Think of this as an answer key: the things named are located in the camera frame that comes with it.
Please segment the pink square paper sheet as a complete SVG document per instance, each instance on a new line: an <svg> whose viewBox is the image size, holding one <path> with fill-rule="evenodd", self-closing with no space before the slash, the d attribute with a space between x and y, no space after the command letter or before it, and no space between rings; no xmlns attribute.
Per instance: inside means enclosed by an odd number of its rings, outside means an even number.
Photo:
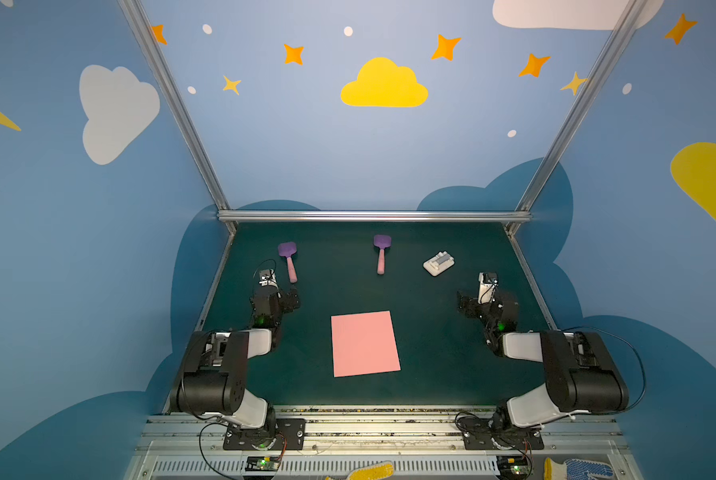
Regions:
<svg viewBox="0 0 716 480"><path fill-rule="evenodd" d="M389 311L332 316L331 330L335 378L401 370Z"/></svg>

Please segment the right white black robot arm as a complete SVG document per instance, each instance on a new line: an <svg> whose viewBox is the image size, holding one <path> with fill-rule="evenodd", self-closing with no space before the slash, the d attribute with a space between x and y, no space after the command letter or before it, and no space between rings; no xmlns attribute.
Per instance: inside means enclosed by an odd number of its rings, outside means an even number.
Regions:
<svg viewBox="0 0 716 480"><path fill-rule="evenodd" d="M546 330L519 332L520 305L510 293L457 294L457 309L481 322L497 356L538 363L544 382L499 405L489 421L495 433L527 431L575 414L624 412L630 392L601 335Z"/></svg>

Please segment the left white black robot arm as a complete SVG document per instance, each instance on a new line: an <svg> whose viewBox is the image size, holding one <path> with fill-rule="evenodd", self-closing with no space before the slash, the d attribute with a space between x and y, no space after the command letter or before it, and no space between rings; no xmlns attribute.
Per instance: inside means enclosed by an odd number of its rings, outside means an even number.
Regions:
<svg viewBox="0 0 716 480"><path fill-rule="evenodd" d="M254 291L250 303L249 328L191 336L169 394L169 407L199 420L218 419L227 427L225 446L231 450L284 450L287 439L277 426L274 407L247 388L248 364L278 347L283 316L301 302L296 288L283 291L266 285Z"/></svg>

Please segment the left purple pink spatula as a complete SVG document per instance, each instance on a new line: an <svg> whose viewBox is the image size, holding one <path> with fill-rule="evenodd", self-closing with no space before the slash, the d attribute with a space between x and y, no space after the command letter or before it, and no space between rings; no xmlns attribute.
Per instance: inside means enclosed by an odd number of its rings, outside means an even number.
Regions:
<svg viewBox="0 0 716 480"><path fill-rule="evenodd" d="M284 242L278 245L278 254L286 260L289 282L296 284L298 276L294 265L293 256L297 253L297 245L295 242Z"/></svg>

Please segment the purple pink spatula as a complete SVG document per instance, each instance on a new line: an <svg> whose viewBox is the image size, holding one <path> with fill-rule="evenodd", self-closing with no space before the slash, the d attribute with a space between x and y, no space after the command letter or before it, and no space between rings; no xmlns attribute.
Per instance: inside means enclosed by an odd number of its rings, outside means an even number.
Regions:
<svg viewBox="0 0 716 480"><path fill-rule="evenodd" d="M295 242L284 242L278 245L278 254L286 260L289 282L296 284L298 276L294 265L293 256L297 253L297 245Z"/></svg>
<svg viewBox="0 0 716 480"><path fill-rule="evenodd" d="M392 237L385 234L374 236L374 246L379 249L377 274L384 275L386 271L386 250L392 245Z"/></svg>

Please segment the white small plastic device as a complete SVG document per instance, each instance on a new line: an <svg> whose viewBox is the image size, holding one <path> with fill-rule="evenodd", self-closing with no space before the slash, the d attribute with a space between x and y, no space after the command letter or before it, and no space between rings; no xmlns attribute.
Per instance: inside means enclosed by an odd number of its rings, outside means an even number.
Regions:
<svg viewBox="0 0 716 480"><path fill-rule="evenodd" d="M455 265L454 257L446 251L440 251L423 263L423 268L433 277L437 277Z"/></svg>

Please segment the right purple pink spatula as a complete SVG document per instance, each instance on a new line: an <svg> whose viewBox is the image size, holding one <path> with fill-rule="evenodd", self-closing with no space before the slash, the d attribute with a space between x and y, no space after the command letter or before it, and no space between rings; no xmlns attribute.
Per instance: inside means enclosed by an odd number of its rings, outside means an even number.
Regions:
<svg viewBox="0 0 716 480"><path fill-rule="evenodd" d="M384 275L386 271L386 250L392 245L392 237L385 234L374 236L374 246L379 249L377 274Z"/></svg>

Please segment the right green circuit board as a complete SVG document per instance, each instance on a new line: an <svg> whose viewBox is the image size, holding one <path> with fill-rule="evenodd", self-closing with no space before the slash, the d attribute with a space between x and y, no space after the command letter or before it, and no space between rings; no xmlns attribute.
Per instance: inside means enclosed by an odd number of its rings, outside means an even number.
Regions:
<svg viewBox="0 0 716 480"><path fill-rule="evenodd" d="M533 472L531 462L523 457L498 456L499 480L526 480Z"/></svg>

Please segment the green circuit board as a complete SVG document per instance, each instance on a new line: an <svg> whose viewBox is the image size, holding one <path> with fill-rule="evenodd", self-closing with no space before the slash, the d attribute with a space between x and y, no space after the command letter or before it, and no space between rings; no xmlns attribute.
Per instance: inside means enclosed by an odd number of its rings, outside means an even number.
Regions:
<svg viewBox="0 0 716 480"><path fill-rule="evenodd" d="M250 456L246 459L246 472L277 472L281 460L277 457Z"/></svg>
<svg viewBox="0 0 716 480"><path fill-rule="evenodd" d="M499 480L526 480L533 472L531 462L523 457L498 456Z"/></svg>

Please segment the left green circuit board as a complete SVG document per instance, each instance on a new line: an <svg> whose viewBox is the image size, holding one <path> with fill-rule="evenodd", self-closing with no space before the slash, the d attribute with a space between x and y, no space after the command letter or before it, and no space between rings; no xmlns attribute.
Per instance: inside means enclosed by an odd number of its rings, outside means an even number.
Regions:
<svg viewBox="0 0 716 480"><path fill-rule="evenodd" d="M246 459L246 472L277 472L281 460L277 457L250 456Z"/></svg>

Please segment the yellow glove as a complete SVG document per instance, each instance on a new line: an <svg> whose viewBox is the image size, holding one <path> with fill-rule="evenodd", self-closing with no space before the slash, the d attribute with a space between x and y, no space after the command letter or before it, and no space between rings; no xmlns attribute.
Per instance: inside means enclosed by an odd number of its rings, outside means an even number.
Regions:
<svg viewBox="0 0 716 480"><path fill-rule="evenodd" d="M385 480L392 477L394 473L395 467L392 462L382 462L353 470L345 480Z"/></svg>

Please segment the blue white glove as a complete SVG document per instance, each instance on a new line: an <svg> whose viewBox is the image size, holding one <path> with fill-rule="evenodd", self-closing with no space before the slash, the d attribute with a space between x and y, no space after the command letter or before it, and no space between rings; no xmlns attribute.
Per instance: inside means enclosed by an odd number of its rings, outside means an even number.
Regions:
<svg viewBox="0 0 716 480"><path fill-rule="evenodd" d="M605 462L586 459L566 459L562 463L547 458L544 462L544 480L611 480L616 474Z"/></svg>

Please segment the horizontal aluminium frame bar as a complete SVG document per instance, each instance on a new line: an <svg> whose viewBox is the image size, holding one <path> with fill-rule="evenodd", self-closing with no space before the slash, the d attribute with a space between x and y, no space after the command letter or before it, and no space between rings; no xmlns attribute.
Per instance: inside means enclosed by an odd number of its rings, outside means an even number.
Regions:
<svg viewBox="0 0 716 480"><path fill-rule="evenodd" d="M434 222L434 223L527 223L530 212L424 212L424 211L284 211L220 210L227 222Z"/></svg>

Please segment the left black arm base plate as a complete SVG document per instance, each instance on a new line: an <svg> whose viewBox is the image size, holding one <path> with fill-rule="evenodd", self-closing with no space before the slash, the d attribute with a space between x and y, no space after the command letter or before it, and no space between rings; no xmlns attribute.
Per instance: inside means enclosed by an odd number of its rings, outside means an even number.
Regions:
<svg viewBox="0 0 716 480"><path fill-rule="evenodd" d="M226 451L302 450L306 433L304 418L273 419L269 417L260 428L241 428L231 424L224 435Z"/></svg>

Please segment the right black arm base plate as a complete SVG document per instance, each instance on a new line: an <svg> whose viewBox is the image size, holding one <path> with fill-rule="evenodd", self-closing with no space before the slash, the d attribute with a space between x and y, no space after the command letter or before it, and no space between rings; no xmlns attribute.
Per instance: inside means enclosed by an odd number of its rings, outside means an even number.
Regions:
<svg viewBox="0 0 716 480"><path fill-rule="evenodd" d="M498 428L491 419L464 416L455 421L467 450L543 450L541 432L537 428Z"/></svg>

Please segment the aluminium front rail base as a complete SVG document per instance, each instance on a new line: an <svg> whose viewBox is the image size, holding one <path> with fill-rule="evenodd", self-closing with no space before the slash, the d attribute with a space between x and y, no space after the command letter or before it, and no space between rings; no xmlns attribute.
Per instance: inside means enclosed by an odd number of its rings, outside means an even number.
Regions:
<svg viewBox="0 0 716 480"><path fill-rule="evenodd" d="M345 479L358 468L392 462L397 479L498 479L497 457L523 457L540 479L547 458L610 464L616 479L643 473L612 417L577 415L543 427L543 450L467 450L455 421L487 418L482 405L282 405L278 419L304 418L302 450L226 451L227 427L187 414L148 418L128 479ZM250 456L277 457L277 472L246 472Z"/></svg>

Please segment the left aluminium frame post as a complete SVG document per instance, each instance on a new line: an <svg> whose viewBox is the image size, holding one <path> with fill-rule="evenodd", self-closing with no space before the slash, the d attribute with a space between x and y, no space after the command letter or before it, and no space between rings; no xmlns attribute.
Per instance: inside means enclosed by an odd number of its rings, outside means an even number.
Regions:
<svg viewBox="0 0 716 480"><path fill-rule="evenodd" d="M120 0L119 5L134 34L140 49L158 83L176 124L186 142L188 150L204 180L218 213L231 209L220 185L215 169L199 138L196 127L180 94L176 81L167 65L159 42L151 29L151 24L141 1Z"/></svg>

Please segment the aluminium frame post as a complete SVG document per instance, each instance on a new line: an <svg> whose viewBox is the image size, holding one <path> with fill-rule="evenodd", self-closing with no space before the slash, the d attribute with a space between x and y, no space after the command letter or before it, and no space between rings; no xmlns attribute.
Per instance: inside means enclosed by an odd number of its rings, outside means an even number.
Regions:
<svg viewBox="0 0 716 480"><path fill-rule="evenodd" d="M635 35L638 22L647 5L646 0L633 0L624 7L622 15L589 72L588 81L582 85L582 92L577 95L561 129L516 207L516 214L527 217L524 223L529 221L534 204Z"/></svg>
<svg viewBox="0 0 716 480"><path fill-rule="evenodd" d="M176 81L167 65L159 42L151 29L151 24L141 1L120 0L119 5L134 34L140 49L158 83L176 124L186 142L188 150L204 180L218 213L231 209L220 185L215 169L199 138L196 127L180 94Z"/></svg>

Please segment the right aluminium frame post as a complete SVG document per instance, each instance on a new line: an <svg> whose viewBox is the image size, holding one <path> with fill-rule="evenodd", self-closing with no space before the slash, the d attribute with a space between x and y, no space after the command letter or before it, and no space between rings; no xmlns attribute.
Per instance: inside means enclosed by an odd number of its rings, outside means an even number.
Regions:
<svg viewBox="0 0 716 480"><path fill-rule="evenodd" d="M582 92L577 95L561 129L516 207L516 214L527 217L524 223L529 221L534 204L635 35L638 22L647 5L646 0L633 0L624 7L622 15L589 72L588 81L582 85Z"/></svg>

